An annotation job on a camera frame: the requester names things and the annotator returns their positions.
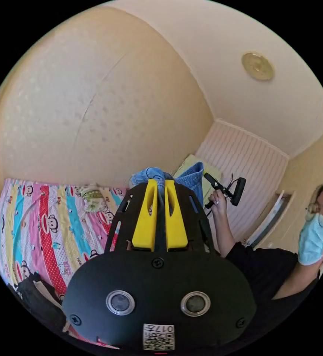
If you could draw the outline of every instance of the pillow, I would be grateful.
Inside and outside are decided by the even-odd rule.
[[[96,184],[84,185],[80,188],[85,202],[86,212],[98,212],[107,208],[106,201]]]

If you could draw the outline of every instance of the camera lens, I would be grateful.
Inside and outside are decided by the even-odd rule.
[[[115,290],[106,298],[107,308],[116,315],[128,315],[135,307],[133,297],[123,290]]]
[[[210,305],[209,296],[199,291],[188,293],[181,300],[181,310],[188,316],[201,316],[208,311]]]

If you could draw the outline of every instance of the eyeglasses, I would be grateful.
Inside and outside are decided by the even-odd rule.
[[[323,216],[323,207],[321,208],[319,204],[317,203],[312,203],[306,208],[306,215],[305,215],[305,220],[306,221],[311,221],[313,217],[318,213]],[[323,219],[319,219],[319,224],[320,227],[323,227]]]

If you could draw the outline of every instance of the colorful striped bedsheet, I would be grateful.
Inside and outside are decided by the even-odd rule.
[[[76,270],[105,250],[126,189],[103,188],[107,208],[84,211],[79,188],[6,179],[0,197],[0,272],[16,287],[38,272],[62,300]],[[113,239],[114,249],[118,231]]]

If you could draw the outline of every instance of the hand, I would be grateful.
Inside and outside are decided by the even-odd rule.
[[[208,200],[213,202],[218,201],[218,205],[213,204],[211,206],[211,210],[214,218],[227,216],[227,200],[220,190],[215,190],[208,198]]]

